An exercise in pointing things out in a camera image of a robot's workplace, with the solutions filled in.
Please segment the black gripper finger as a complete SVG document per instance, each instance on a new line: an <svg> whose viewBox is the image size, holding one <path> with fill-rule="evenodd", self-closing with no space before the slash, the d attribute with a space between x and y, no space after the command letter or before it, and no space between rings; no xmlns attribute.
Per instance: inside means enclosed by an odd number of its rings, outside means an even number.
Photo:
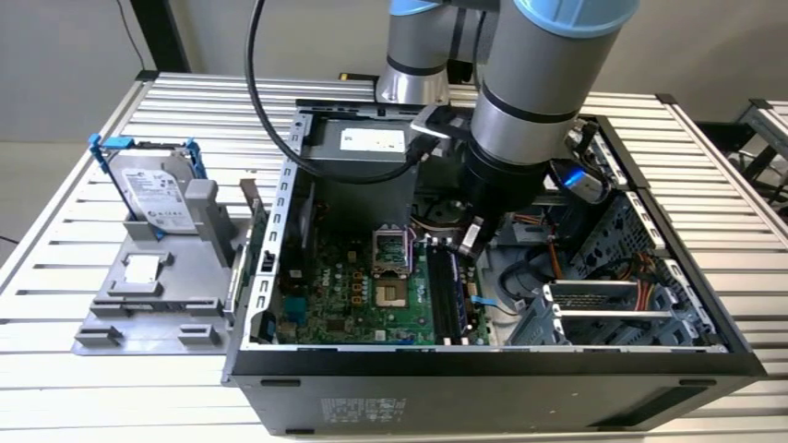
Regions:
<svg viewBox="0 0 788 443"><path fill-rule="evenodd" d="M474 216L457 243L458 254L477 257L494 235L495 221Z"/></svg>

